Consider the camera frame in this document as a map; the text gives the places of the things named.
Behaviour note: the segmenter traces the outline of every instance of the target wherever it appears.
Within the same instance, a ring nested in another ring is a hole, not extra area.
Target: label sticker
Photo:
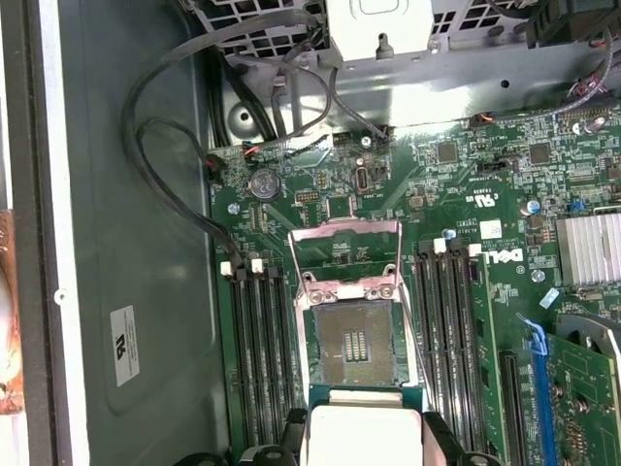
[[[503,239],[503,224],[500,220],[482,221],[478,224],[481,231],[481,240]]]
[[[118,311],[112,311],[110,324],[113,333],[116,386],[121,386],[140,374],[134,307],[127,306]]]

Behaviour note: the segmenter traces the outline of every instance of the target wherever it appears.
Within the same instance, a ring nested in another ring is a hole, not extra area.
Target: heatsink
[[[621,282],[621,214],[564,218],[556,229],[565,284]]]

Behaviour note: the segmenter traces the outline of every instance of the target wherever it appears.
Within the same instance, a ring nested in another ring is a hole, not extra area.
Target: integrated circuit
[[[438,161],[441,163],[457,161],[457,146],[453,143],[438,144]]]
[[[533,144],[531,146],[531,163],[541,165],[550,161],[550,145],[547,143]]]
[[[328,304],[313,308],[312,313],[323,383],[394,384],[397,361],[391,301]]]

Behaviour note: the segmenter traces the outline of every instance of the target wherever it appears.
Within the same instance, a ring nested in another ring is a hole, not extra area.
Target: ventilation holes
[[[510,8],[513,6],[512,0],[497,0],[498,6],[504,8]],[[485,0],[473,0],[470,8],[464,16],[464,20],[459,26],[460,31],[466,31],[469,29],[476,29],[478,27],[492,27],[498,24],[500,20],[494,10],[489,8]]]
[[[194,4],[200,5],[197,8],[201,9],[203,17],[213,29],[222,29],[275,10],[306,8],[309,13],[324,20],[322,12],[325,12],[325,5],[320,2],[323,0],[200,0]],[[225,47],[221,49],[225,55],[244,50],[245,54],[260,57],[284,56],[293,46],[308,38],[305,32],[304,26],[257,31],[229,39],[225,41]],[[315,49],[323,50],[327,47],[329,47],[329,42],[324,42],[317,45]]]
[[[455,18],[455,12],[448,13],[435,13],[434,14],[434,28],[432,34],[444,34],[448,32],[453,19]]]

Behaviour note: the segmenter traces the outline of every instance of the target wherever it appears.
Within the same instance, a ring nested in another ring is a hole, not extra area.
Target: white label
[[[503,224],[500,220],[482,221],[478,228],[481,231],[481,240],[500,240],[503,238]]]
[[[498,200],[498,194],[477,194],[475,196],[466,196],[466,202],[474,202],[479,208],[495,207]]]
[[[134,307],[127,306],[118,311],[112,311],[110,324],[113,332],[116,386],[121,386],[140,374]]]

